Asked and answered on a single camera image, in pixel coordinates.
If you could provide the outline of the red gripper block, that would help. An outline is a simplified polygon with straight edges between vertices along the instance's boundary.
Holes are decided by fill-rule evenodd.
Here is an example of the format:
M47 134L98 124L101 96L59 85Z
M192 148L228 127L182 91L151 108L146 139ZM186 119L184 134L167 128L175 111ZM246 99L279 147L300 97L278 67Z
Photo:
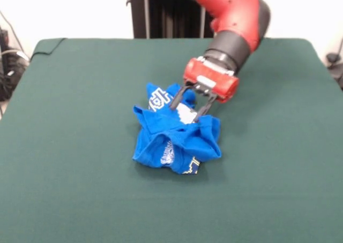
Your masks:
M195 118L194 123L199 118L206 115L212 104L217 100L225 103L230 100L239 86L239 78L234 75L234 71L221 67L210 62L205 57L192 58L185 67L183 79L184 82L193 85L204 95L208 95L208 100L202 106ZM189 85L184 84L174 96L170 109L175 110L181 103L183 94L189 89Z

